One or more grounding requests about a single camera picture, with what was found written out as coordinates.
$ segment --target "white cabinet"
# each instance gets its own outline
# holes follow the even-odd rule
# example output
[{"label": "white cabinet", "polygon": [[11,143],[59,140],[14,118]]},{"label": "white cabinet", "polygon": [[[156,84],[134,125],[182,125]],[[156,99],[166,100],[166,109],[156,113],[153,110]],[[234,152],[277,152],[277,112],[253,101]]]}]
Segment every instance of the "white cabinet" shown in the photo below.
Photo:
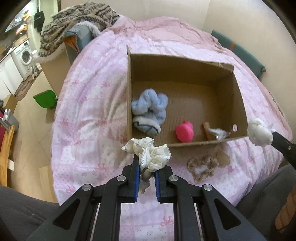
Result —
[{"label": "white cabinet", "polygon": [[12,94],[15,94],[19,85],[23,81],[23,78],[17,70],[10,54],[0,63],[0,81],[4,82]]},{"label": "white cabinet", "polygon": [[4,82],[0,79],[0,99],[4,100],[6,96],[9,94],[10,94],[10,91],[7,89]]}]

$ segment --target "cardboard box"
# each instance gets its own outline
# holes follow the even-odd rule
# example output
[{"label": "cardboard box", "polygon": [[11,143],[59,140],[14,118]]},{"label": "cardboard box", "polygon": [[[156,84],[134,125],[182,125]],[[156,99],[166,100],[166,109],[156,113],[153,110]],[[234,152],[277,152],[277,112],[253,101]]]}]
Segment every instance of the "cardboard box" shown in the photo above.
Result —
[{"label": "cardboard box", "polygon": [[[214,144],[247,136],[244,103],[233,73],[233,66],[204,62],[176,56],[137,54],[128,51],[128,139],[147,135],[132,125],[131,101],[148,88],[168,97],[166,120],[161,132],[152,137],[155,146],[169,147]],[[192,142],[181,143],[176,136],[177,125],[184,120],[193,125]],[[231,131],[224,140],[208,141],[204,122],[211,128]]]},{"label": "cardboard box", "polygon": [[15,111],[15,107],[17,106],[17,100],[13,96],[13,94],[9,94],[5,100],[3,101],[3,108],[11,110],[11,113],[13,114]]}]

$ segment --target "gray container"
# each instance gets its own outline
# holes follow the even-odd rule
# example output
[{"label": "gray container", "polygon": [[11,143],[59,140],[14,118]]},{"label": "gray container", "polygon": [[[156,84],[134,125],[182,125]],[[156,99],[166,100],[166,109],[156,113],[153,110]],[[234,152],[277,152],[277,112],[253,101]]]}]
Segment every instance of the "gray container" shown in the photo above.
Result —
[{"label": "gray container", "polygon": [[13,116],[13,114],[11,113],[11,110],[4,111],[3,121],[9,126],[15,126],[15,133],[17,132],[20,123]]},{"label": "gray container", "polygon": [[7,124],[3,121],[3,118],[2,118],[2,117],[0,117],[0,126],[3,126],[3,127],[7,130],[7,132],[10,131],[10,126],[7,125]]}]

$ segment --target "doormat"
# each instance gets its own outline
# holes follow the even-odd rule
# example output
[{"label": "doormat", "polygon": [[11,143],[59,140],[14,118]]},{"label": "doormat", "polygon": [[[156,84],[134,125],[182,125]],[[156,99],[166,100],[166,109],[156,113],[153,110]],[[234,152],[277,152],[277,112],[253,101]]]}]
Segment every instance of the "doormat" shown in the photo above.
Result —
[{"label": "doormat", "polygon": [[26,96],[32,84],[34,83],[34,81],[37,79],[37,77],[40,75],[41,72],[42,70],[39,70],[38,75],[34,79],[32,79],[32,75],[30,75],[25,81],[23,81],[20,84],[17,91],[15,92],[15,98],[17,101],[22,100]]}]

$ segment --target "washing machine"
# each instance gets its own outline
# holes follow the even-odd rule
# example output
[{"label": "washing machine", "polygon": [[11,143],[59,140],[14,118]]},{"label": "washing machine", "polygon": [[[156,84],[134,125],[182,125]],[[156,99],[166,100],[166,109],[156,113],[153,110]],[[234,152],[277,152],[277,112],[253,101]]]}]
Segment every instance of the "washing machine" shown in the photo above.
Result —
[{"label": "washing machine", "polygon": [[28,40],[11,52],[11,57],[24,80],[31,74],[30,67],[36,65],[30,55],[31,52],[32,50]]}]

